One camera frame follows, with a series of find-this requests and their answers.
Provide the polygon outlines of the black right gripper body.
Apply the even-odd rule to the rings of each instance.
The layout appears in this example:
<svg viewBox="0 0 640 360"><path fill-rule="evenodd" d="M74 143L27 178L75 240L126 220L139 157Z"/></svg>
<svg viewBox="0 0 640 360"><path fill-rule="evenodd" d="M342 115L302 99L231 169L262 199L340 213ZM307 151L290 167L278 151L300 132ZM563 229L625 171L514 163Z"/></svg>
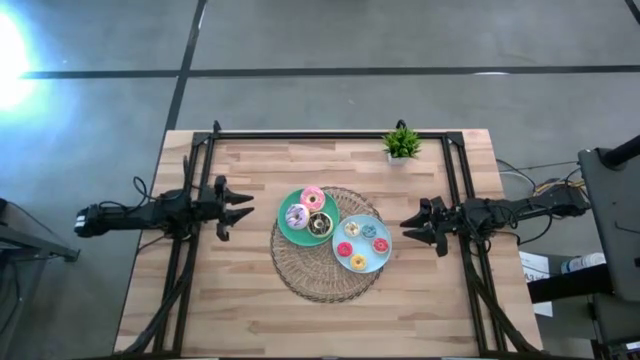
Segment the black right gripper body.
<svg viewBox="0 0 640 360"><path fill-rule="evenodd" d="M424 227L431 227L435 232L436 254L438 257L444 257L448 254L449 233L455 234L461 225L460 214L456 208L448 208L444 200L438 196L432 199L421 198L421 209L429 209L431 211L430 222Z"/></svg>

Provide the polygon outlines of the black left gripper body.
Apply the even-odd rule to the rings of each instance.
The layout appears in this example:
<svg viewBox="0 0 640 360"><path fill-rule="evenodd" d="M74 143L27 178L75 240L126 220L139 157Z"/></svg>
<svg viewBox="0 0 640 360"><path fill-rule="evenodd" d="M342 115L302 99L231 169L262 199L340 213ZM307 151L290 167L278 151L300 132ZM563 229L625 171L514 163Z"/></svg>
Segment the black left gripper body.
<svg viewBox="0 0 640 360"><path fill-rule="evenodd" d="M229 190L227 188L227 179L224 175L217 176L212 186L200 186L198 198L194 202L194 210L198 221L218 221L216 235L221 241L229 240L226 216L228 203Z"/></svg>

